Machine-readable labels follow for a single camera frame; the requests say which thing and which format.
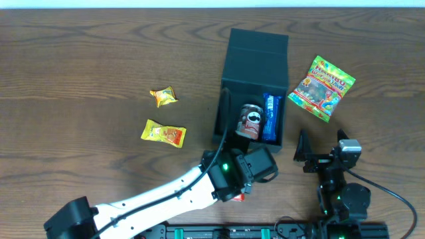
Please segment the red snack box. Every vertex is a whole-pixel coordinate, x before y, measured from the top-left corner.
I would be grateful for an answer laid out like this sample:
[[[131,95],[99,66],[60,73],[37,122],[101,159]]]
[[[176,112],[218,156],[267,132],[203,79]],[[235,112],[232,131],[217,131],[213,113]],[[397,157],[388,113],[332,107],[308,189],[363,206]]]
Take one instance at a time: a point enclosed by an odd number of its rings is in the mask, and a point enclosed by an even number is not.
[[[244,200],[245,200],[244,193],[239,194],[239,195],[235,196],[234,198],[232,198],[232,201],[236,201],[236,202],[244,202]]]

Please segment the black gift box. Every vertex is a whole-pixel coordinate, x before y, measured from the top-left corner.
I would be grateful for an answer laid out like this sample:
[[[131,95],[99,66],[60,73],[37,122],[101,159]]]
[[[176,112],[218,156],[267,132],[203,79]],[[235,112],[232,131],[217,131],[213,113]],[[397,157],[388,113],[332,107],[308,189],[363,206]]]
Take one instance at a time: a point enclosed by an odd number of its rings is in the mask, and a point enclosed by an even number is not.
[[[264,94],[279,99],[275,124],[275,141],[250,142],[249,148],[266,146],[272,153],[283,147],[286,117],[289,36],[243,29],[232,29],[224,62],[221,88],[230,91],[231,101],[218,103],[212,141],[219,143],[225,126],[228,134],[236,130],[238,119],[245,104],[267,106]]]

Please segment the blue cookie packet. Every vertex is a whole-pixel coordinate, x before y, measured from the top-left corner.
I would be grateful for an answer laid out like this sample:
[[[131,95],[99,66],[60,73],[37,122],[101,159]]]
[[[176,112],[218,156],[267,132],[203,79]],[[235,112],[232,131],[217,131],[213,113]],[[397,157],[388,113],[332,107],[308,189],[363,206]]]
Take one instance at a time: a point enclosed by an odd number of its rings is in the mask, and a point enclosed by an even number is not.
[[[276,126],[278,121],[281,96],[263,93],[265,101],[265,123],[262,131],[262,141],[275,142],[277,138]]]

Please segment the small Pringles can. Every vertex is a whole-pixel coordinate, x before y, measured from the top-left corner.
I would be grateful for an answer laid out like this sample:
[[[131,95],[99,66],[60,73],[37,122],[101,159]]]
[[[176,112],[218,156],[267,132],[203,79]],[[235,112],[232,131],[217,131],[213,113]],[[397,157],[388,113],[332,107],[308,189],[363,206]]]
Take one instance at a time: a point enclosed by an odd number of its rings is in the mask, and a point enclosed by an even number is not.
[[[240,111],[236,134],[257,141],[263,122],[264,110],[254,104],[244,104]]]

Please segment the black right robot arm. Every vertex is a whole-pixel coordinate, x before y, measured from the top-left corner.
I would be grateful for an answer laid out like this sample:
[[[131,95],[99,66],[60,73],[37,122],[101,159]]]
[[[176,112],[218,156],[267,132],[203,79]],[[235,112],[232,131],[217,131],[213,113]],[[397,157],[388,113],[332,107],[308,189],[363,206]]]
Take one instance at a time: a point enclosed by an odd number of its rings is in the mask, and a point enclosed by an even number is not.
[[[305,173],[318,175],[320,207],[328,223],[354,223],[367,218],[370,190],[345,180],[345,173],[357,164],[361,151],[360,143],[349,139],[341,129],[337,131],[337,145],[328,154],[314,153],[306,130],[299,133],[294,161],[305,163]]]

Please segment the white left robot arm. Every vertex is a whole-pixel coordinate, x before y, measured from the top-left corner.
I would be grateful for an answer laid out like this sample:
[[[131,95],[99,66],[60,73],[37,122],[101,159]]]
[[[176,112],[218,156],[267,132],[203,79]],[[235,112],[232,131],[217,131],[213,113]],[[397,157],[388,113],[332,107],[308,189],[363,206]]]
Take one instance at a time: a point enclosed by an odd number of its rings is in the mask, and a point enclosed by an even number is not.
[[[48,238],[133,238],[192,210],[226,202],[254,179],[253,152],[205,151],[203,162],[183,176],[140,195],[90,206],[86,197],[65,204],[44,224]]]

